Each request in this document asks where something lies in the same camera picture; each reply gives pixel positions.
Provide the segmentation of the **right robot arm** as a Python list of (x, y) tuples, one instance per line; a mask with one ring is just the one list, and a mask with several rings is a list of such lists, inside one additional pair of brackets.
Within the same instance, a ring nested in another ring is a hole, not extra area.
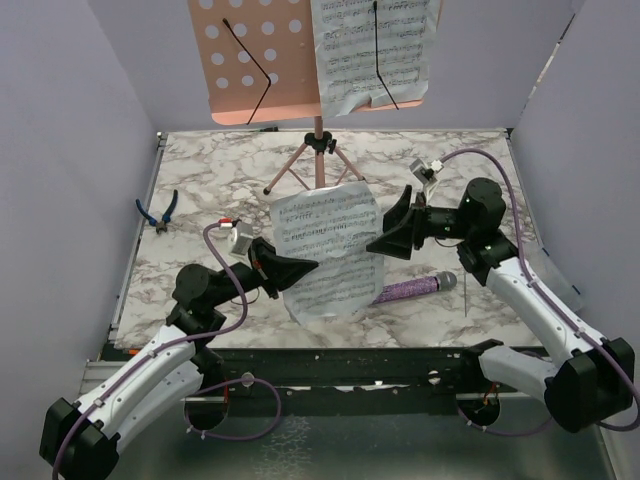
[(459, 367), (467, 389), (506, 384), (544, 403), (572, 433), (628, 409), (635, 394), (632, 347), (587, 325), (532, 273), (500, 229), (505, 211), (499, 184), (488, 178), (471, 180), (457, 208), (430, 206), (425, 194), (407, 187), (366, 249), (408, 260), (428, 237), (458, 240), (464, 270), (514, 310), (549, 356), (541, 360), (487, 341)]

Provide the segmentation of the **pink music stand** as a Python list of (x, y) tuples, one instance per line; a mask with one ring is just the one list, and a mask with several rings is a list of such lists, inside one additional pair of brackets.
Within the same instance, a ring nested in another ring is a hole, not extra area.
[[(313, 1), (191, 1), (188, 4), (211, 118), (223, 126), (310, 118), (314, 130), (285, 163), (315, 156), (315, 185), (325, 184), (324, 159), (344, 154), (324, 129), (311, 3)], [(403, 110), (362, 108), (353, 113)]]

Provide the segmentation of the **sheet music page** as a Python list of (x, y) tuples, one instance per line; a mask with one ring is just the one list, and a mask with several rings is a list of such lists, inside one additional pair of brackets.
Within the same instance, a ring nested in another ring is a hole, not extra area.
[(279, 255), (318, 263), (284, 292), (297, 323), (352, 315), (382, 292), (384, 258), (366, 250), (382, 233), (382, 213), (366, 182), (279, 199), (270, 217)]
[(313, 1), (322, 116), (421, 101), (441, 11), (430, 0)]

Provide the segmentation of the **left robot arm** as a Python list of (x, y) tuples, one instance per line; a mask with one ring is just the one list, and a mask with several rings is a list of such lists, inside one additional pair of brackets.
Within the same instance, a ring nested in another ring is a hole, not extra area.
[(282, 257), (257, 238), (245, 263), (219, 271), (183, 267), (175, 305), (155, 336), (93, 390), (73, 402), (60, 398), (47, 410), (39, 454), (53, 478), (107, 478), (131, 441), (172, 405), (225, 387), (222, 360), (207, 347), (229, 330), (217, 306), (256, 289), (276, 298), (317, 266)]

